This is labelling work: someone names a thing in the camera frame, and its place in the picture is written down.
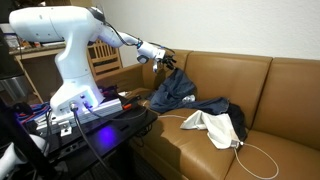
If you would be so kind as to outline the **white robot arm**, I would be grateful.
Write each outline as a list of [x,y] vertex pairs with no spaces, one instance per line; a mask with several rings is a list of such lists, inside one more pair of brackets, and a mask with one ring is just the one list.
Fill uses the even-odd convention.
[[86,54],[87,46],[98,39],[114,48],[135,46],[137,60],[142,64],[150,59],[155,64],[172,64],[163,47],[117,31],[95,7],[28,7],[12,11],[9,24],[19,37],[27,41],[66,43],[65,49],[55,57],[63,84],[50,100],[52,112],[58,117],[71,113],[69,104],[72,102],[83,109],[85,103],[97,107],[104,100]]

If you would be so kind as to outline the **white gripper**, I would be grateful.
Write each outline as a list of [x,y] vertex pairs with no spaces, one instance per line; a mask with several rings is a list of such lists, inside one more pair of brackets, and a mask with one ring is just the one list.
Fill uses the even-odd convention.
[[172,63],[176,63],[174,55],[166,55],[166,51],[163,49],[156,49],[154,51],[152,70],[156,72],[158,70],[158,64],[166,64],[166,67],[170,70],[174,70],[175,66]]

